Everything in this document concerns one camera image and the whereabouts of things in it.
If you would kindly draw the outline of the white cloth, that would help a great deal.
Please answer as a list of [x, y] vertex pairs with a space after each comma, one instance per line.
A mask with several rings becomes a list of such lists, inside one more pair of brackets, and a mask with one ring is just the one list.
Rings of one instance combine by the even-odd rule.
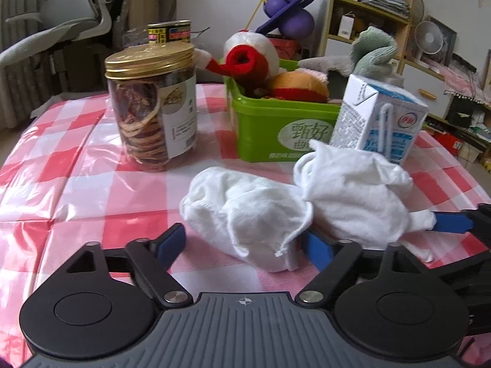
[[192, 179], [180, 215], [212, 247], [279, 273], [299, 267], [296, 238], [314, 208], [294, 185], [216, 166]]
[[296, 162], [293, 180], [313, 204], [315, 222], [331, 236], [384, 250], [406, 233], [434, 228], [434, 212], [406, 208], [413, 179], [399, 165], [378, 153], [319, 140], [311, 140], [310, 147]]

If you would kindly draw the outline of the burger plush toy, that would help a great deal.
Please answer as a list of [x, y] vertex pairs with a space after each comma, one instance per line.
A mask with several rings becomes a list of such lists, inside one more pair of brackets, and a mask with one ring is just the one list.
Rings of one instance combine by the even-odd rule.
[[306, 73], [285, 71], [272, 78], [269, 96], [286, 101], [325, 103], [330, 98], [328, 85]]

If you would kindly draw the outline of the pink plush toy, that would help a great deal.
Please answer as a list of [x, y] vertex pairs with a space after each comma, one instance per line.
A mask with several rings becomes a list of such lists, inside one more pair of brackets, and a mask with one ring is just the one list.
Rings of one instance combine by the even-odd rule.
[[322, 71], [316, 71], [302, 67], [297, 68], [296, 71], [313, 76], [325, 85], [329, 84], [328, 75], [326, 73], [323, 73]]

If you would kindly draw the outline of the pink checkered tablecloth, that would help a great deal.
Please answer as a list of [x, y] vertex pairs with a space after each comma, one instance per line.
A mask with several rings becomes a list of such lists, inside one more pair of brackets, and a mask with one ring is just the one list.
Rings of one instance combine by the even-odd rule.
[[[193, 177], [225, 166], [291, 183], [291, 163], [249, 164], [237, 157], [223, 85], [196, 87], [195, 150], [164, 172], [135, 170], [122, 143], [108, 95], [54, 105], [21, 136], [1, 168], [1, 358], [14, 367], [30, 358], [18, 316], [23, 302], [83, 244], [119, 248], [133, 238], [156, 238], [182, 222], [179, 204]], [[425, 132], [404, 168], [414, 187], [409, 210], [459, 211], [490, 203], [471, 174]], [[208, 246], [186, 227], [186, 250], [171, 273], [199, 292], [295, 295], [316, 275], [300, 255], [294, 272], [267, 273]], [[470, 234], [406, 236], [431, 250], [438, 267], [485, 250]]]

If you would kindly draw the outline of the milk carton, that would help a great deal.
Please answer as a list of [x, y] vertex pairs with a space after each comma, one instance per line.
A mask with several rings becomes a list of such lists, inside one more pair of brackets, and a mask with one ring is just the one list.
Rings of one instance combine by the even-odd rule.
[[407, 90], [351, 74], [330, 144], [383, 155], [403, 164], [429, 113]]

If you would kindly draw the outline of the green plastic bin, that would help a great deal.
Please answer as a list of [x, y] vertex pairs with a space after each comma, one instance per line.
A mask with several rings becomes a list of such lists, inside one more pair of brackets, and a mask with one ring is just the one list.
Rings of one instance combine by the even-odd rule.
[[224, 79], [237, 154], [244, 161], [296, 161], [311, 150], [309, 140], [328, 143], [340, 106], [251, 98], [231, 77]]

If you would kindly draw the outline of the low drawer cabinet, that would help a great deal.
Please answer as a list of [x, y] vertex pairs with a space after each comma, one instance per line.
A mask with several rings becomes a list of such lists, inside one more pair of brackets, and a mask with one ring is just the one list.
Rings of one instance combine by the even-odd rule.
[[430, 115], [444, 119], [452, 96], [444, 93], [446, 83], [443, 76], [406, 59], [402, 61], [401, 70], [404, 88], [427, 104]]

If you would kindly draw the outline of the gold lid snack jar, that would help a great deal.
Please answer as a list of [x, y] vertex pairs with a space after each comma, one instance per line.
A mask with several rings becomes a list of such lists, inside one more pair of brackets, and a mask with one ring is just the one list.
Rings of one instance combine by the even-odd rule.
[[195, 147], [195, 49], [189, 42], [141, 44], [105, 59], [123, 150], [146, 171], [179, 164]]

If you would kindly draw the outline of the grey green plush toy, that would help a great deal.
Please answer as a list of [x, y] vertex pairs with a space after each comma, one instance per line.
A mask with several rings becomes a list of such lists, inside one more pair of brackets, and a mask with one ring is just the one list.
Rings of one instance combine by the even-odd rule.
[[299, 61], [298, 68], [328, 74], [336, 71], [343, 77], [351, 74], [403, 87], [404, 79], [390, 64], [396, 57], [398, 44], [392, 36], [375, 27], [368, 27], [351, 44], [348, 56], [312, 57]]

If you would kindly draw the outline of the small white desk fan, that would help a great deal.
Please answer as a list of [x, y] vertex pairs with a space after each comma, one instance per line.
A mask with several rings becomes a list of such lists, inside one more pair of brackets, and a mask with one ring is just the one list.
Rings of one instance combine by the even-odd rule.
[[434, 22], [420, 22], [415, 27], [414, 38], [417, 47], [415, 58], [419, 61], [423, 54], [435, 55], [443, 48], [443, 34]]

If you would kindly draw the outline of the red chips barrel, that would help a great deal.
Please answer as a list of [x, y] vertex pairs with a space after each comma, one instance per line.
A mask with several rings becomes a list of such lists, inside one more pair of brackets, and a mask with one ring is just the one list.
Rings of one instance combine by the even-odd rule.
[[267, 37], [280, 59], [298, 61], [301, 58], [302, 47], [298, 41], [276, 34], [268, 34]]

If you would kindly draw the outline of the drink can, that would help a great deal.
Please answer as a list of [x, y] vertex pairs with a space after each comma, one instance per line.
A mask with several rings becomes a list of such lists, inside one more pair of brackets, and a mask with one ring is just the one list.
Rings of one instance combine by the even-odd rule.
[[190, 42], [191, 21], [175, 20], [149, 24], [147, 27], [148, 42], [165, 44], [168, 42]]

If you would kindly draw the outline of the wooden shelf cabinet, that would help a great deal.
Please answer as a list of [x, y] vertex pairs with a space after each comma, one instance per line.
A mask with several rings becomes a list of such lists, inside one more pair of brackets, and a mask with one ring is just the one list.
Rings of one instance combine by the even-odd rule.
[[321, 39], [315, 54], [325, 56], [347, 52], [348, 45], [354, 42], [355, 37], [343, 38], [338, 35], [340, 19], [345, 13], [354, 14], [355, 20], [360, 23], [357, 28], [361, 31], [366, 30], [370, 24], [377, 24], [394, 37], [398, 51], [392, 62], [394, 70], [400, 74], [404, 69], [404, 57], [411, 29], [410, 19], [358, 0], [326, 0]]

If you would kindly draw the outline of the purple bounce ball toy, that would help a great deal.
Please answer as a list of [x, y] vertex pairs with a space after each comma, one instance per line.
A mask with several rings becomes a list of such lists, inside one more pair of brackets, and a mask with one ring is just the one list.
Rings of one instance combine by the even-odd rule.
[[315, 19], [306, 8], [315, 0], [261, 0], [268, 20], [256, 28], [256, 33], [267, 35], [278, 30], [292, 40], [308, 38], [315, 30]]

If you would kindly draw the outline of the grey office chair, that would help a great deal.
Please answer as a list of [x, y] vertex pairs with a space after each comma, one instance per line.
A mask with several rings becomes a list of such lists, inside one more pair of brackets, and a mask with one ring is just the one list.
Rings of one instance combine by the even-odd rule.
[[103, 90], [111, 0], [1, 0], [1, 69], [12, 97]]

